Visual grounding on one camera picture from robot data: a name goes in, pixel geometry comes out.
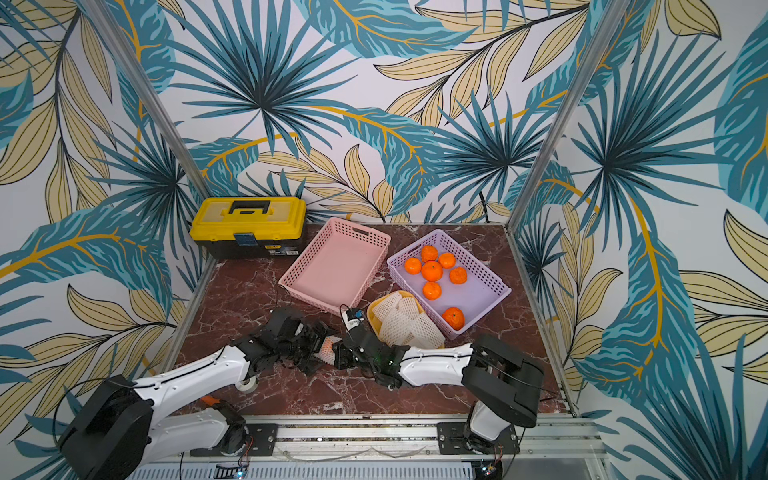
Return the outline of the white foam net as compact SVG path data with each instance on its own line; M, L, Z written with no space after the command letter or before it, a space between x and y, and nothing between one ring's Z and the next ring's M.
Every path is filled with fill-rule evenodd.
M411 339L409 344L422 349L440 349L444 347L445 337L433 321L420 313L409 324Z
M397 310L397 303L401 299L399 292L393 292L371 305L372 314L380 321L384 321L392 312Z
M412 296L402 296L397 303L397 311L407 319L415 319L420 313L420 306Z
M414 339L414 321L405 312L394 310L382 321L379 338L389 346L408 345Z

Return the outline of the netted orange end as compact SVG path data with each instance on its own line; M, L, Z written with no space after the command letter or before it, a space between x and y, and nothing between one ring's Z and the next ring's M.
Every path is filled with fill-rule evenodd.
M437 282L427 282L423 286L422 294L426 300L437 300L442 295L442 287Z

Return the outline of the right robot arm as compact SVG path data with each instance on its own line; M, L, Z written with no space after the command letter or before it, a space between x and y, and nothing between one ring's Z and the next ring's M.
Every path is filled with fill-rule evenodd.
M516 429L536 426L544 372L541 364L501 340L482 336L453 348L388 346L359 324L330 337L317 357L339 370L359 368L390 390L403 386L461 386L476 398L464 424L441 423L445 454L519 451Z

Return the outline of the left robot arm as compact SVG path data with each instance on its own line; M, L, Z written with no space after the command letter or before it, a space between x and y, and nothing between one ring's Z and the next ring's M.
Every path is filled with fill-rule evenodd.
M243 458L253 444L244 417L223 400L201 412L179 409L224 387L256 388L259 375L288 362L312 375L334 330L308 324L292 307L272 311L255 332L211 355L152 377L103 380L55 444L80 479L125 479L138 467L193 450Z

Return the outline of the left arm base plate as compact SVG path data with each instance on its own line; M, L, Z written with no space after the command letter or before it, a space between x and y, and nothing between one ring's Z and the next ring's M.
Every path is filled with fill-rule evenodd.
M192 457L270 457L273 455L277 440L276 423L248 423L244 433L234 440L225 438L211 448L198 448L190 451Z

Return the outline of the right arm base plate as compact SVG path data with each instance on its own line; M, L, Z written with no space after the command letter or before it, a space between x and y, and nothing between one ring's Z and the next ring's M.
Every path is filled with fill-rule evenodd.
M512 455L520 452L519 437L513 425L507 425L495 440L472 433L466 422L439 422L436 428L441 455Z

